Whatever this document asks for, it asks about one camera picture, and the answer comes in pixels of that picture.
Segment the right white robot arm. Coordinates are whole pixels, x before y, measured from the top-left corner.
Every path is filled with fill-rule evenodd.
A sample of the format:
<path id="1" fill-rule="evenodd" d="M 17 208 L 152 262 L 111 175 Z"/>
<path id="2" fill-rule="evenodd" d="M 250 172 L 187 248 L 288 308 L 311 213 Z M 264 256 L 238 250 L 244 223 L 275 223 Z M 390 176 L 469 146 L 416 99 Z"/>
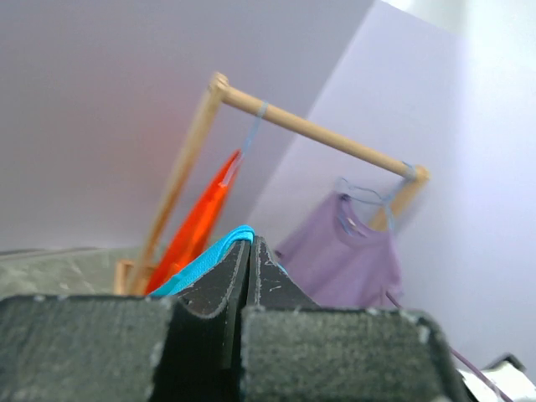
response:
<path id="1" fill-rule="evenodd" d="M 526 368 L 512 354 L 506 354 L 480 370 L 484 382 L 471 370 L 458 369 L 470 401 L 535 401 L 535 384 Z"/>

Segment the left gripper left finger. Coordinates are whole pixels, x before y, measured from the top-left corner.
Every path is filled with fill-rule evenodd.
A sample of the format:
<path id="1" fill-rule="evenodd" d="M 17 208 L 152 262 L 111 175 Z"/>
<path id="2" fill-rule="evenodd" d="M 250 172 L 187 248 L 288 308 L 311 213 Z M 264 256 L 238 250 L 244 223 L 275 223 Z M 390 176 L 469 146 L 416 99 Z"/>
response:
<path id="1" fill-rule="evenodd" d="M 175 296 L 1 302 L 4 401 L 236 401 L 250 243 Z"/>

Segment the teal t shirt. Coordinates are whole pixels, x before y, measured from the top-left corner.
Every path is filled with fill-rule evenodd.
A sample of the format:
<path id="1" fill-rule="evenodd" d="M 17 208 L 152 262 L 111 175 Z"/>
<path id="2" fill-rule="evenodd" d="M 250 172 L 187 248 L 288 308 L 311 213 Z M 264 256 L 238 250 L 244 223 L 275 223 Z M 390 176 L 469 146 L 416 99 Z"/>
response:
<path id="1" fill-rule="evenodd" d="M 222 262 L 234 243 L 245 241 L 249 245 L 253 245 L 255 240 L 265 241 L 249 225 L 244 224 L 238 226 L 213 243 L 192 262 L 186 264 L 179 273 L 172 275 L 162 285 L 157 286 L 153 291 L 147 291 L 146 294 L 151 297 L 177 295 L 181 291 L 191 287 L 196 281 L 209 273 L 218 263 Z"/>

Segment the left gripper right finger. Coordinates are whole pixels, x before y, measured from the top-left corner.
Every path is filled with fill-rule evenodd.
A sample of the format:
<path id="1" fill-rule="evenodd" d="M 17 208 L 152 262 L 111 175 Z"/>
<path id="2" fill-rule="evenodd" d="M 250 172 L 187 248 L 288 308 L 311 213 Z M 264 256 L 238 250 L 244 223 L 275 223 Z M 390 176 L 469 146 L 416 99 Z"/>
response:
<path id="1" fill-rule="evenodd" d="M 261 237 L 241 313 L 244 401 L 465 401 L 446 337 L 427 314 L 325 308 L 278 266 Z"/>

